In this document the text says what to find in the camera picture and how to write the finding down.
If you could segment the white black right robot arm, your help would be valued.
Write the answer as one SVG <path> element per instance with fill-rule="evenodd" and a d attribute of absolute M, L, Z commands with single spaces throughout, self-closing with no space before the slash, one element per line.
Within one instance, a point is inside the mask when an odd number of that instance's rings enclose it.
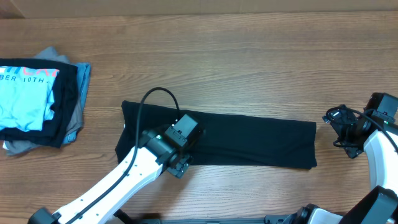
<path fill-rule="evenodd" d="M 346 215 L 308 204 L 284 218 L 292 224 L 397 223 L 397 98 L 373 93 L 362 112 L 345 105 L 330 108 L 324 122 L 338 135 L 333 143 L 354 159 L 365 153 L 371 191 Z"/>

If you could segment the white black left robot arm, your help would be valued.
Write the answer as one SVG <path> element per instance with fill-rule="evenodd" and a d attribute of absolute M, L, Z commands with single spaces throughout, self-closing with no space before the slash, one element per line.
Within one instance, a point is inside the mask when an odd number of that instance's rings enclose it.
<path fill-rule="evenodd" d="M 138 145 L 91 189 L 56 212 L 39 209 L 28 223 L 106 223 L 163 172 L 182 178 L 192 161 L 184 150 L 192 147 L 202 132 L 199 122 L 188 114 L 166 129 L 144 131 Z"/>

